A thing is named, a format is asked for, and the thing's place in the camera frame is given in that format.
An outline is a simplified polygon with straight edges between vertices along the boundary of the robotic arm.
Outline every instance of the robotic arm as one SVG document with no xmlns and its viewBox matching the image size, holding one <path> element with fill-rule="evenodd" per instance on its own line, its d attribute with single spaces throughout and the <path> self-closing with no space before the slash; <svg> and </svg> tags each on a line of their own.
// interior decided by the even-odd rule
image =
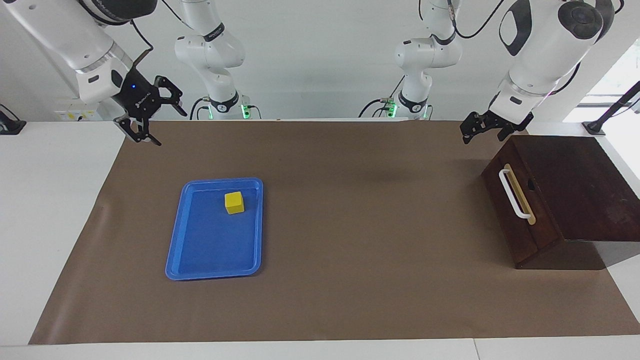
<svg viewBox="0 0 640 360">
<path fill-rule="evenodd" d="M 500 24 L 500 39 L 515 62 L 500 84 L 486 113 L 471 113 L 460 126 L 469 143 L 480 133 L 500 129 L 506 139 L 523 131 L 538 107 L 585 57 L 613 23 L 611 0 L 546 1 L 532 7 L 518 0 Z"/>
<path fill-rule="evenodd" d="M 248 119 L 248 98 L 236 89 L 227 69 L 244 62 L 242 43 L 225 29 L 213 0 L 180 0 L 185 22 L 199 35 L 180 37 L 175 43 L 178 59 L 204 81 L 214 119 Z"/>
<path fill-rule="evenodd" d="M 460 2 L 452 1 L 454 13 L 460 9 Z M 405 73 L 404 86 L 394 99 L 398 104 L 396 116 L 413 119 L 423 117 L 427 110 L 433 81 L 426 70 L 453 66 L 462 57 L 447 0 L 424 1 L 422 13 L 431 37 L 407 40 L 396 49 L 396 63 Z"/>
<path fill-rule="evenodd" d="M 22 26 L 76 71 L 82 101 L 94 103 L 112 97 L 122 106 L 125 115 L 114 122 L 131 140 L 160 145 L 149 133 L 149 119 L 163 104 L 186 116 L 180 107 L 182 92 L 163 76 L 150 84 L 136 69 L 137 63 L 102 30 L 106 25 L 126 24 L 152 13 L 156 0 L 3 1 Z M 161 97 L 160 88 L 169 90 L 171 96 Z"/>
</svg>

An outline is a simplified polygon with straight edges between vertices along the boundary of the yellow block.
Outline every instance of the yellow block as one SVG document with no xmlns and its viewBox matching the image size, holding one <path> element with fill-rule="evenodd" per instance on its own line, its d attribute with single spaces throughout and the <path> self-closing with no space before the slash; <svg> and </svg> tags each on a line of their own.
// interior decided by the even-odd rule
<svg viewBox="0 0 640 360">
<path fill-rule="evenodd" d="M 229 215 L 244 213 L 244 200 L 241 192 L 225 194 L 225 208 Z"/>
</svg>

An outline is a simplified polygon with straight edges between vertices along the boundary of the brown table covering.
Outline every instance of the brown table covering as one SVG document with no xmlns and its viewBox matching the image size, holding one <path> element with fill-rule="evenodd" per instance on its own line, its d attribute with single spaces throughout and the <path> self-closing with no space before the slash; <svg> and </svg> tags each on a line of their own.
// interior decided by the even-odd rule
<svg viewBox="0 0 640 360">
<path fill-rule="evenodd" d="M 124 142 L 31 343 L 640 334 L 608 271 L 513 268 L 480 178 L 501 144 L 458 126 L 153 123 L 164 145 Z M 253 176 L 258 273 L 169 280 L 182 187 Z"/>
</svg>

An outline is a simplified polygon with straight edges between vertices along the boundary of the drawer front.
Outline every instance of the drawer front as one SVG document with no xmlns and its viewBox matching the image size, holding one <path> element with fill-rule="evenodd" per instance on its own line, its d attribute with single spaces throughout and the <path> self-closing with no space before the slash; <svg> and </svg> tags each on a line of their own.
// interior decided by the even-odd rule
<svg viewBox="0 0 640 360">
<path fill-rule="evenodd" d="M 522 199 L 516 195 L 517 186 L 509 183 L 508 190 L 511 191 L 517 204 L 513 205 L 507 191 L 500 180 L 500 171 L 506 167 L 510 168 L 510 178 L 517 181 L 517 185 L 522 190 L 522 195 L 528 203 L 531 213 L 535 217 L 535 223 L 530 224 L 531 219 L 526 220 L 516 215 L 515 209 L 527 211 L 522 205 Z M 538 250 L 550 246 L 555 241 L 561 241 L 559 232 L 552 216 L 549 215 L 543 203 L 541 195 L 537 191 L 535 178 L 528 174 L 522 160 L 520 159 L 515 146 L 507 142 L 493 159 L 487 169 L 483 172 L 483 178 L 487 189 L 492 197 L 494 206 L 500 218 L 502 229 L 505 232 L 511 254 L 518 267 L 522 267 L 531 256 Z"/>
</svg>

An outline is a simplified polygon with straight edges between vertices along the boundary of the wooden box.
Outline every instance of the wooden box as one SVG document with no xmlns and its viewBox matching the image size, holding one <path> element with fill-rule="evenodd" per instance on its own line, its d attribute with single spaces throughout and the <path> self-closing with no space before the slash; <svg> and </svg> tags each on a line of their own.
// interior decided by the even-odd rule
<svg viewBox="0 0 640 360">
<path fill-rule="evenodd" d="M 512 136 L 483 179 L 516 268 L 600 270 L 640 254 L 640 200 L 594 138 Z"/>
</svg>

